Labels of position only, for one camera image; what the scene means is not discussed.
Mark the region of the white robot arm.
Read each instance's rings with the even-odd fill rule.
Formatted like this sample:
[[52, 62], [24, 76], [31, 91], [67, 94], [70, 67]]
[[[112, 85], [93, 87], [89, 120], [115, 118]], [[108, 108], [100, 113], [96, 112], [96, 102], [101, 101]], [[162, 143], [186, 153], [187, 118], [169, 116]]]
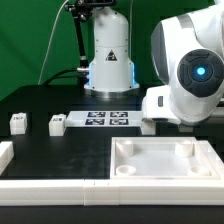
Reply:
[[[151, 56], [163, 85], [147, 90], [144, 120], [194, 126], [215, 111], [224, 95], [224, 0], [214, 2], [155, 27]], [[93, 17], [95, 56], [85, 91], [112, 98], [137, 90], [126, 18], [109, 7], [96, 8]]]

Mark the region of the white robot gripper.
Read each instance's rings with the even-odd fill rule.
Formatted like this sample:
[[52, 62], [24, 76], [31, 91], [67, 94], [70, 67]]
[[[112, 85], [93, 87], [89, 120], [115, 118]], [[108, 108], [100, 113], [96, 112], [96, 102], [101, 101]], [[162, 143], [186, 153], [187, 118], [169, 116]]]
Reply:
[[148, 88], [142, 100], [143, 118], [152, 121], [167, 121], [180, 124], [180, 119], [170, 109], [169, 93], [168, 86]]

